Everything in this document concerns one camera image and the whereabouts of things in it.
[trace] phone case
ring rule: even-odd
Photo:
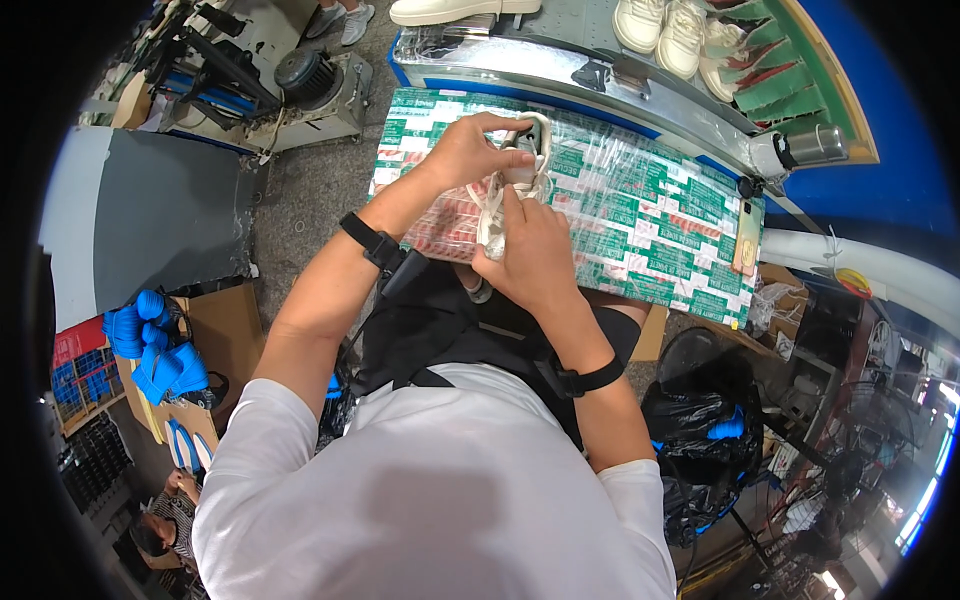
[[[756,210],[748,200],[740,201],[740,221],[736,228],[736,246],[730,268],[745,276],[756,271],[756,254],[760,247],[760,221],[762,211]]]

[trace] gray sneaker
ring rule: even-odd
[[[344,23],[344,36],[340,38],[340,43],[345,46],[355,44],[367,32],[367,23],[373,18],[373,7],[369,4],[359,3],[355,10],[347,12],[347,21]]]
[[[344,5],[339,2],[335,2],[332,7],[329,9],[320,9],[320,14],[317,15],[317,20],[314,21],[313,25],[310,26],[310,29],[306,30],[306,38],[313,39],[314,37],[319,36],[326,30],[330,29],[330,25],[333,25],[333,22],[347,14],[347,9],[344,8]]]

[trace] white shoe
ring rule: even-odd
[[[512,185],[519,198],[536,198],[541,204],[546,200],[549,193],[546,189],[546,185],[550,181],[550,178],[547,177],[547,165],[550,163],[550,144],[553,138],[550,133],[550,119],[538,112],[522,112],[514,118],[535,120],[540,123],[540,148],[533,166],[494,173],[490,188],[487,190],[486,199],[480,199],[476,192],[469,185],[467,186],[470,197],[480,206],[477,244],[484,245],[484,254],[490,260],[499,260],[503,257],[506,243],[503,228],[504,186]],[[518,139],[529,133],[531,133],[531,130],[507,132],[507,137],[500,145],[500,150],[502,152],[515,152],[517,146],[521,145],[518,143]]]
[[[733,93],[740,89],[740,86],[734,84],[724,84],[720,79],[720,67],[728,66],[730,60],[746,60],[747,51],[738,50],[725,59],[708,59],[700,57],[700,76],[704,78],[710,92],[722,102],[733,102]]]
[[[344,8],[344,5],[339,2],[334,2],[333,6],[329,9],[320,9],[320,14],[317,15],[317,20],[314,21],[313,25],[310,26],[310,29],[306,30],[306,38],[313,39],[314,37],[319,36],[326,30],[330,29],[330,25],[333,25],[333,22],[347,14],[347,9]]]
[[[344,21],[344,34],[340,38],[340,43],[344,46],[350,46],[350,44],[360,41],[363,34],[367,32],[367,23],[370,22],[373,13],[376,12],[369,4],[363,2],[358,4],[357,8],[347,11],[347,19]]]
[[[657,46],[666,0],[620,0],[613,12],[613,32],[620,43],[641,54]]]
[[[710,19],[707,21],[704,51],[701,54],[708,59],[725,59],[740,49],[746,37],[747,33],[736,25],[725,25],[717,19]]]
[[[700,63],[707,13],[685,0],[666,5],[666,25],[657,42],[657,62],[681,79],[690,79]]]
[[[397,25],[418,27],[449,23],[473,14],[526,14],[540,10],[540,0],[397,0],[390,18]]]

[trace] white string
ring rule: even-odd
[[[833,225],[829,225],[828,228],[830,230],[830,235],[832,236],[833,252],[824,252],[824,258],[833,259],[833,278],[836,279],[837,278],[837,256],[840,255],[840,252],[842,252],[842,250],[840,250],[840,240],[837,239],[837,234],[836,232],[833,231]]]

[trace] black wrist strap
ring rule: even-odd
[[[406,252],[386,231],[374,231],[352,212],[344,215],[340,220],[340,227],[363,246],[364,258],[388,276],[396,272],[406,256]]]
[[[570,398],[582,397],[591,390],[599,390],[612,384],[624,370],[623,363],[616,356],[606,367],[584,374],[565,371],[556,353],[548,361],[534,361],[534,364],[558,396]]]
[[[416,250],[406,251],[386,231],[374,231],[352,212],[340,220],[340,227],[363,246],[363,256],[380,270],[382,285],[377,289],[389,297],[426,269],[429,260]]]

